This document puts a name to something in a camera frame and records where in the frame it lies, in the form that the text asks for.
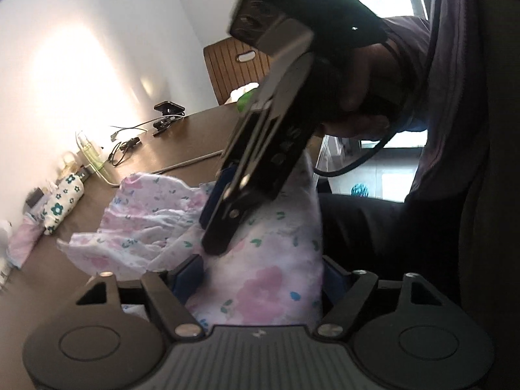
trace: bottle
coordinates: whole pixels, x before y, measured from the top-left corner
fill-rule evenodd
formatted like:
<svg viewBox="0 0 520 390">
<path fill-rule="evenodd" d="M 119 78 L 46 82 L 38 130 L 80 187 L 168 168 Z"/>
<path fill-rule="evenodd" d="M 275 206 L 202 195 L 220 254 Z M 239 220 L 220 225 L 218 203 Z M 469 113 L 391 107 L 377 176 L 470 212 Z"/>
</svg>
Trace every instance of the bottle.
<svg viewBox="0 0 520 390">
<path fill-rule="evenodd" d="M 76 135 L 76 142 L 78 144 L 79 149 L 85 155 L 85 158 L 95 171 L 99 171 L 103 167 L 103 161 L 99 156 L 96 147 L 92 142 L 90 142 L 83 131 Z"/>
<path fill-rule="evenodd" d="M 5 284 L 11 271 L 11 265 L 7 260 L 7 247 L 12 236 L 12 224 L 7 220 L 0 220 L 0 289 Z"/>
</svg>

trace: pink cloth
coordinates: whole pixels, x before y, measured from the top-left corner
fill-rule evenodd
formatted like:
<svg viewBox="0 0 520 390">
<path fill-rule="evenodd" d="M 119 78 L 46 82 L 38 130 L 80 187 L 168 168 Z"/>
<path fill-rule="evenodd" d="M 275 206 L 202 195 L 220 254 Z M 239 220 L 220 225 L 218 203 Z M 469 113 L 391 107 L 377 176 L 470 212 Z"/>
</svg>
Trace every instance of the pink cloth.
<svg viewBox="0 0 520 390">
<path fill-rule="evenodd" d="M 17 268 L 22 268 L 36 242 L 45 231 L 41 212 L 48 199 L 49 195 L 42 196 L 37 204 L 24 214 L 22 224 L 9 239 L 7 259 Z"/>
<path fill-rule="evenodd" d="M 164 176 L 123 180 L 96 233 L 75 233 L 58 247 L 76 267 L 119 280 L 171 270 L 190 254 L 204 258 L 205 279 L 188 310 L 213 324 L 308 324 L 321 318 L 321 221 L 310 162 L 303 158 L 275 201 L 252 212 L 226 254 L 206 255 L 198 223 L 212 185 L 190 188 Z"/>
</svg>

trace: chair backrest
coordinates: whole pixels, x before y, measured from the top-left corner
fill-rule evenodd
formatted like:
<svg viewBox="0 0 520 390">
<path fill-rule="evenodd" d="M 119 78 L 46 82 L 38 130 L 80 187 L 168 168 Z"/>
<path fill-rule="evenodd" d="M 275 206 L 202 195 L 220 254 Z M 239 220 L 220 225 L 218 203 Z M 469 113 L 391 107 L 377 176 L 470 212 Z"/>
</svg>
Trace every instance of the chair backrest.
<svg viewBox="0 0 520 390">
<path fill-rule="evenodd" d="M 231 91 L 251 82 L 260 83 L 271 63 L 269 56 L 233 37 L 204 48 L 204 59 L 220 105 Z"/>
</svg>

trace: circular pad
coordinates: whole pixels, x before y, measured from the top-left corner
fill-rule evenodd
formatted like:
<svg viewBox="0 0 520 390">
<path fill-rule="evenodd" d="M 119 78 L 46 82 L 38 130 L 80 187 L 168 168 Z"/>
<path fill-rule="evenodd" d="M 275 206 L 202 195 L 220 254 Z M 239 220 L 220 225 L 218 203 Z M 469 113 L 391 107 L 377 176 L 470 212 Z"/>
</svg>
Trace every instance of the circular pad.
<svg viewBox="0 0 520 390">
<path fill-rule="evenodd" d="M 74 306 L 29 336 L 23 363 L 33 381 L 56 390 L 127 388 L 160 362 L 160 332 L 106 305 Z"/>
<path fill-rule="evenodd" d="M 368 376 L 406 390 L 468 388 L 493 361 L 489 336 L 463 312 L 426 305 L 370 321 L 353 349 Z"/>
<path fill-rule="evenodd" d="M 118 350 L 121 338 L 117 332 L 100 325 L 79 327 L 66 333 L 60 341 L 63 354 L 76 361 L 95 361 Z"/>
<path fill-rule="evenodd" d="M 422 325 L 404 330 L 399 336 L 399 346 L 414 358 L 434 361 L 453 355 L 459 340 L 450 331 Z"/>
</svg>

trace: wooden table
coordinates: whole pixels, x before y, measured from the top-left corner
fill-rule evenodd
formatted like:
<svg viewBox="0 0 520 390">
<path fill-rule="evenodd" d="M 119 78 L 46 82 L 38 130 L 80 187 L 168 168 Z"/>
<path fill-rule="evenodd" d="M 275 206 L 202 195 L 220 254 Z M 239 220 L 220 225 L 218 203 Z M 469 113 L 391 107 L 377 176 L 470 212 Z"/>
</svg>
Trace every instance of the wooden table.
<svg viewBox="0 0 520 390">
<path fill-rule="evenodd" d="M 238 116 L 234 104 L 223 105 L 186 117 L 155 138 L 151 133 L 141 135 L 143 144 L 132 157 L 110 167 L 111 181 L 119 183 L 131 173 L 152 172 L 224 149 Z M 321 139 L 311 139 L 314 160 L 320 143 Z M 214 157 L 166 174 L 197 186 L 214 180 L 218 165 L 219 157 Z M 68 242 L 72 233 L 96 231 L 115 191 L 97 176 L 89 177 L 74 210 L 52 236 L 42 236 L 22 270 L 9 276 L 0 292 L 0 389 L 34 389 L 22 364 L 25 338 L 89 279 L 56 248 L 56 239 Z"/>
</svg>

